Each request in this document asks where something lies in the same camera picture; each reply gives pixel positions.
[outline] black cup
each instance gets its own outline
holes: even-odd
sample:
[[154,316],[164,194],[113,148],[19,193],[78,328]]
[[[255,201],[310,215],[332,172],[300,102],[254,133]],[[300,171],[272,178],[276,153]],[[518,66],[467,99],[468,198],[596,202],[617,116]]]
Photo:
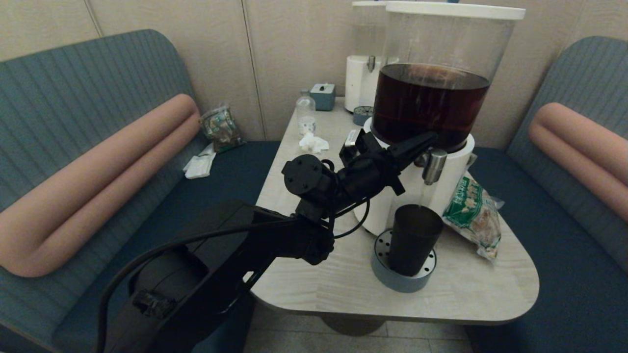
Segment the black cup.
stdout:
[[394,213],[388,265],[404,276],[421,270],[443,231],[443,220],[427,207],[404,205]]

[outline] dark blue seat cushion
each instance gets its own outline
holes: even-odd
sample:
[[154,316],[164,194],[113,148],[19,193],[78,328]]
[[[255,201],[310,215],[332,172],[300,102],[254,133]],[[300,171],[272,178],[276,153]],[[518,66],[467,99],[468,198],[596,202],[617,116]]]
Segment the dark blue seat cushion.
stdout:
[[[171,240],[198,211],[229,199],[255,204],[278,148],[277,142],[248,143],[216,156],[207,178],[180,181],[65,317],[55,331],[55,345],[63,352],[88,352],[96,340],[100,294],[111,278],[136,256]],[[110,320],[127,298],[127,282],[124,282],[110,301]],[[241,352],[253,304],[252,297],[242,301],[230,318],[198,344],[194,352]]]
[[541,283],[536,304],[521,318],[467,327],[476,352],[628,352],[628,276],[505,152],[475,153],[471,174],[506,201],[500,213]]

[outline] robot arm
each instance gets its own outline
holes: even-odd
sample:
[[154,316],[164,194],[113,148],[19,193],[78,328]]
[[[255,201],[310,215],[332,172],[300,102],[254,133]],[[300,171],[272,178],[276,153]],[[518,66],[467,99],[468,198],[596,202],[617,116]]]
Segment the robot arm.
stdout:
[[[312,265],[326,260],[333,250],[334,218],[386,186],[403,193],[399,174],[436,139],[428,133],[383,149],[372,134],[360,131],[355,144],[342,148],[344,168],[338,172],[331,162],[312,155],[286,163],[286,188],[301,197],[290,217],[241,202],[200,215],[186,236],[233,227],[239,231],[173,246],[144,263],[131,278],[130,298],[109,329],[102,327],[106,318],[99,321],[96,351],[191,352],[276,257],[302,258]],[[105,313],[108,300],[105,295]]]

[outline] teal upholstered bench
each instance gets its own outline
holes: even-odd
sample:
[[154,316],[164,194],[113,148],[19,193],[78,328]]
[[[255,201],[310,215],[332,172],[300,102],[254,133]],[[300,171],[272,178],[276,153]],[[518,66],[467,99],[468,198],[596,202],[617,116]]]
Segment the teal upholstered bench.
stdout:
[[508,150],[476,148],[470,171],[506,201],[500,213],[540,281],[521,318],[468,327],[476,353],[628,351],[628,225],[528,138],[533,116],[550,102],[628,138],[627,97],[628,44],[580,40],[549,70]]
[[[187,71],[152,30],[0,63],[0,211],[177,94],[194,97]],[[228,151],[208,178],[182,180],[181,169],[206,144],[193,138],[58,270],[22,278],[0,268],[0,350],[89,351],[100,294],[127,261],[174,237],[203,208],[227,198],[254,204],[278,143]],[[126,296],[122,285],[110,315]],[[242,350],[252,304],[244,301],[196,351]]]

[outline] white lid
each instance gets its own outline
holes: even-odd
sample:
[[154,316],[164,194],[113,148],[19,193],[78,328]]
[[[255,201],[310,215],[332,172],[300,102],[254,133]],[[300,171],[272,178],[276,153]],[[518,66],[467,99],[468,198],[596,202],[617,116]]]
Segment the white lid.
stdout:
[[354,1],[352,6],[384,6],[388,1]]
[[526,14],[526,9],[519,8],[472,4],[414,3],[410,1],[387,1],[386,11],[394,13],[430,14],[435,16],[507,19],[512,21],[523,19]]
[[334,87],[336,87],[334,84],[315,84],[310,93],[331,94]]

